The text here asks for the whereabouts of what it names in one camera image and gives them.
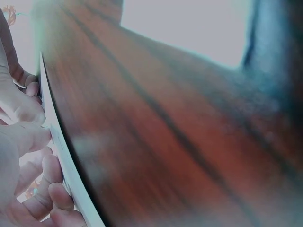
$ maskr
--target reddish-brown wood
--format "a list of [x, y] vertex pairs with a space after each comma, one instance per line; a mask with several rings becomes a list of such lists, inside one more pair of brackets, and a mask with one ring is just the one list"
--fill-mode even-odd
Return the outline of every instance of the reddish-brown wood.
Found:
[[[301, 226], [292, 80], [262, 73], [257, 41], [235, 72], [133, 34], [119, 26], [121, 2], [44, 0], [35, 13], [62, 129], [106, 225]], [[278, 39], [256, 26], [256, 40]]]

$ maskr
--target hand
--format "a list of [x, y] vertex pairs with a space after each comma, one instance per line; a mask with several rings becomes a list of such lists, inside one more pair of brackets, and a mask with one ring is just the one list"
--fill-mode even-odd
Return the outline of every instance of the hand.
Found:
[[42, 125], [45, 114], [36, 97], [38, 91], [36, 76], [18, 63], [9, 26], [0, 9], [0, 119], [7, 124], [25, 121]]
[[[45, 146], [49, 130], [23, 122], [0, 125], [0, 226], [85, 227], [72, 198], [62, 186], [60, 164]], [[36, 159], [19, 166], [19, 157], [35, 152]], [[18, 202], [17, 197], [43, 172], [35, 195]], [[50, 218], [41, 220], [50, 213]]]

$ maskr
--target orange flower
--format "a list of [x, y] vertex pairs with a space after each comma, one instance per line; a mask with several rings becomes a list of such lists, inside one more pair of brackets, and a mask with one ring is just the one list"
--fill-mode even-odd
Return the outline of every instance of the orange flower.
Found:
[[9, 26], [12, 26], [16, 22], [16, 10], [14, 6], [5, 6], [2, 8], [3, 13], [8, 13], [9, 18], [8, 18], [8, 24]]

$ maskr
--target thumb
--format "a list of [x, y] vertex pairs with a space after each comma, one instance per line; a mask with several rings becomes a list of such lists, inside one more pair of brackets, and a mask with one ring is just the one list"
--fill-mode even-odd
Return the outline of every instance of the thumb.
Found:
[[49, 129], [28, 122], [0, 125], [0, 132], [9, 136], [17, 145], [20, 157], [27, 152], [43, 149], [51, 139]]

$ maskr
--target dark wood stripe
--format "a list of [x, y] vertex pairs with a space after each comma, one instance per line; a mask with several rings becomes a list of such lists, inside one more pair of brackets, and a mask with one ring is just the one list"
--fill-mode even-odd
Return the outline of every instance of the dark wood stripe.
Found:
[[196, 161], [198, 165], [218, 184], [218, 186], [220, 186], [232, 198], [232, 200], [241, 207], [254, 226], [260, 226], [260, 221], [249, 205], [246, 204], [243, 199], [232, 190], [232, 188], [226, 183], [224, 178], [217, 172], [217, 170], [202, 155], [199, 154], [198, 148], [189, 140], [189, 138], [187, 138], [183, 132], [181, 132], [170, 116], [164, 111], [164, 109], [137, 84], [130, 73], [117, 61], [112, 53], [100, 42], [94, 33], [85, 26], [85, 24], [79, 21], [78, 18], [74, 16], [66, 7], [63, 5], [60, 5], [60, 7], [69, 17], [73, 19], [73, 21], [77, 23], [90, 41], [116, 64], [124, 80], [133, 87], [133, 89], [142, 97], [142, 99], [145, 100], [145, 102], [165, 122], [167, 127], [172, 131], [179, 143], [190, 154], [192, 159]]

